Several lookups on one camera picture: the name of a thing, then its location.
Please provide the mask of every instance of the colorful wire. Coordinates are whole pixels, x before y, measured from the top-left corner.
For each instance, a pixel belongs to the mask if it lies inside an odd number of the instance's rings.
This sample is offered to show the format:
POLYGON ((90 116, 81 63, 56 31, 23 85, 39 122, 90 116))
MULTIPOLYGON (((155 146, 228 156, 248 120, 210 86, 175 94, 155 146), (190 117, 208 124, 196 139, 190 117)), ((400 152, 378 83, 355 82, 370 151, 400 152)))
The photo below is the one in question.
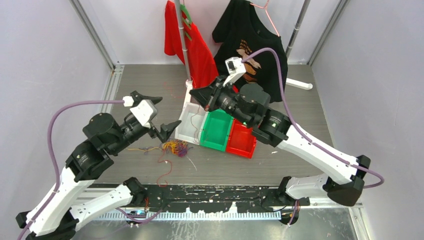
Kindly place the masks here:
POLYGON ((147 213, 146 209, 149 206, 149 197, 146 197, 146 206, 144 206, 144 212, 147 213))
POLYGON ((164 157, 164 155, 165 155, 165 153, 166 153, 166 151, 165 150, 162 150, 162 155, 159 157, 159 159, 157 160, 157 163, 163 163, 163 162, 165 162, 165 163, 170 163, 171 164, 171 168, 169 169, 169 172, 167 172, 167 173, 165 173, 165 174, 162 174, 162 175, 160 175, 158 178, 157 178, 157 180, 156 180, 156 184, 159 186, 159 187, 161 187, 161 188, 165 188, 166 186, 168 186, 168 181, 166 181, 165 180, 165 185, 161 185, 161 184, 159 184, 159 179, 161 179, 162 177, 164 177, 164 176, 166 176, 166 175, 168 175, 168 174, 170 174, 171 172, 172 172, 172 161, 170 161, 170 160, 161 160, 163 157, 164 157))
POLYGON ((199 132, 199 130, 200 129, 198 129, 194 124, 193 124, 193 117, 194 116, 197 116, 198 114, 199 114, 199 111, 200 111, 200 104, 199 104, 199 107, 197 108, 197 112, 196 112, 196 114, 194 114, 193 116, 191 116, 190 117, 190 123, 191 123, 191 125, 196 129, 196 131, 194 131, 194 136, 193 136, 193 139, 194 139, 194 143, 196 143, 196 144, 200 144, 200 139, 199 139, 199 135, 197 135, 197 140, 196 140, 196 133, 197 132, 199 132))
POLYGON ((191 147, 189 147, 189 144, 186 141, 181 141, 181 140, 178 140, 178 139, 172 139, 168 142, 165 142, 162 145, 162 149, 166 153, 172 153, 172 154, 177 155, 178 157, 182 158, 182 157, 185 157, 187 155, 187 153, 189 152, 189 149, 191 149, 191 147))
POLYGON ((157 146, 149 146, 149 147, 144 147, 144 148, 127 148, 127 150, 129 150, 129 151, 142 151, 142 152, 144 152, 145 155, 147 155, 147 153, 149 151, 152 151, 152 150, 155 150, 155 149, 162 150, 161 147, 157 147, 157 146))
POLYGON ((290 221, 288 221, 288 224, 287 224, 289 228, 290 228, 290 224, 292 224, 293 219, 295 218, 296 212, 298 213, 297 211, 298 208, 300 209, 300 204, 299 204, 299 200, 296 200, 293 206, 293 213, 291 214, 290 221))
POLYGON ((175 96, 175 95, 174 95, 174 90, 173 90, 173 88, 172 88, 172 87, 169 87, 169 86, 167 85, 167 83, 166 83, 166 82, 164 82, 164 83, 163 83, 163 87, 164 87, 166 90, 169 90, 169 91, 170 91, 171 96, 172 96, 174 99, 184 99, 184 98, 186 97, 185 95, 182 95, 182 96, 175 96))

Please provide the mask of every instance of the black t-shirt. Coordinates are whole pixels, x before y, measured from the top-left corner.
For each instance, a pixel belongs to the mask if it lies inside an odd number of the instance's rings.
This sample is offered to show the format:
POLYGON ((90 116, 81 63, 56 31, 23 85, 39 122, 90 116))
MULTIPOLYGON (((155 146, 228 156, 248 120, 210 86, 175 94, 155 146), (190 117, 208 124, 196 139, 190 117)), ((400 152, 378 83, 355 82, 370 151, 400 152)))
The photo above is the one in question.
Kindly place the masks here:
MULTIPOLYGON (((222 43, 214 59, 220 75, 228 75, 225 60, 231 57, 247 58, 262 49, 274 49, 280 61, 283 87, 286 87, 287 57, 281 37, 270 32, 259 20, 255 7, 246 0, 231 0, 212 32, 213 40, 222 43)), ((240 89, 248 82, 258 83, 271 96, 272 102, 281 102, 277 65, 271 52, 263 52, 244 63, 246 73, 235 86, 240 89)))

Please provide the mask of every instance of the clothes hanger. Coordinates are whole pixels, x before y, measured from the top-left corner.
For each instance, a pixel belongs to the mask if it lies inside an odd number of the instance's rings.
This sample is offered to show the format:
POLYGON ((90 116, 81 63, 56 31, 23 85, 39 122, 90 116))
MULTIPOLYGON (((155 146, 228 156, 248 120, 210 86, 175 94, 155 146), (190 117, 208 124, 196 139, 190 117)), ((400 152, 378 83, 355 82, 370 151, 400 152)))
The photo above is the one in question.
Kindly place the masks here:
POLYGON ((258 7, 258 8, 260 8, 260 9, 265 9, 265 13, 266 13, 266 15, 268 16, 268 19, 269 19, 269 21, 271 22, 272 27, 274 28, 275 32, 277 33, 277 36, 280 36, 280 34, 279 34, 279 33, 278 33, 278 31, 277 31, 276 26, 274 25, 273 21, 271 20, 270 15, 268 14, 268 3, 269 3, 269 2, 270 2, 270 0, 266 1, 265 6, 259 6, 259 5, 253 4, 253 3, 250 3, 250 5, 255 6, 255 7, 258 7))
MULTIPOLYGON (((189 11, 187 10, 186 6, 183 4, 180 4, 181 11, 185 14, 185 18, 182 18, 182 21, 187 25, 188 29, 192 29, 192 17, 189 14, 189 11)), ((192 37, 184 31, 184 34, 187 36, 188 40, 192 40, 192 37)))

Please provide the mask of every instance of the gray floor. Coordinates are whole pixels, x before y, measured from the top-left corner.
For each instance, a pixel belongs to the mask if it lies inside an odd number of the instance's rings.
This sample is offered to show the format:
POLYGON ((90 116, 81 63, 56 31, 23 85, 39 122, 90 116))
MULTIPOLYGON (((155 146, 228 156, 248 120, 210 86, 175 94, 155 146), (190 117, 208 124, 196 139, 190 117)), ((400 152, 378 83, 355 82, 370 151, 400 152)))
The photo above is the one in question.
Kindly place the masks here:
MULTIPOLYGON (((178 120, 186 91, 186 72, 183 65, 126 65, 116 99, 122 99, 137 90, 148 96, 162 96, 157 105, 158 115, 153 123, 170 123, 178 120)), ((307 65, 290 65, 288 77, 306 83, 315 83, 312 69, 307 65)), ((285 90, 290 110, 306 131, 331 145, 327 123, 321 107, 317 89, 302 90, 287 86, 285 90)), ((285 113, 282 103, 273 103, 272 108, 285 113)), ((129 109, 116 105, 112 115, 122 123, 129 109)), ((158 139, 144 136, 133 143, 133 148, 158 146, 158 139)), ((169 184, 210 185, 278 185, 284 176, 305 177, 322 173, 301 158, 269 145, 257 143, 252 159, 230 153, 193 145, 187 157, 168 154, 164 159, 172 161, 172 173, 161 178, 169 184)), ((157 163, 161 152, 122 151, 114 157, 115 164, 104 172, 98 183, 121 183, 136 177, 144 184, 154 184, 157 178, 170 170, 170 163, 157 163)))

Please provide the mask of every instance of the white wall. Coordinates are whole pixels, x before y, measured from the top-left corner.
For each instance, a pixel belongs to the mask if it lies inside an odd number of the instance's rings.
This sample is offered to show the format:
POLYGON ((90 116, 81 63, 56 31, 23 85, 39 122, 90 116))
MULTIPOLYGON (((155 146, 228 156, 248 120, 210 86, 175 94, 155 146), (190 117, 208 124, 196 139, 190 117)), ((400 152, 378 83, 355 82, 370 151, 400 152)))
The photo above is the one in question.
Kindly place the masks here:
POLYGON ((422 0, 352 0, 313 64, 334 144, 386 179, 362 194, 376 240, 424 235, 423 13, 422 0))
MULTIPOLYGON (((122 64, 180 63, 176 56, 164 54, 165 5, 167 0, 81 0, 95 19, 97 29, 104 30, 114 53, 122 64)), ((185 5, 204 41, 215 55, 219 45, 212 31, 227 7, 229 0, 186 0, 185 5)), ((266 0, 252 0, 264 5, 266 0)), ((271 0, 268 12, 287 47, 301 11, 303 0, 271 0)), ((311 0, 300 28, 289 63, 306 63, 317 45, 339 0, 311 0)), ((259 18, 274 31, 264 10, 256 10, 259 18)))
MULTIPOLYGON (((103 97, 111 70, 67 0, 14 0, 0 8, 1 239, 16 239, 15 216, 55 182, 47 126, 60 107, 103 97)), ((59 167, 83 141, 98 106, 61 115, 53 129, 59 167)))

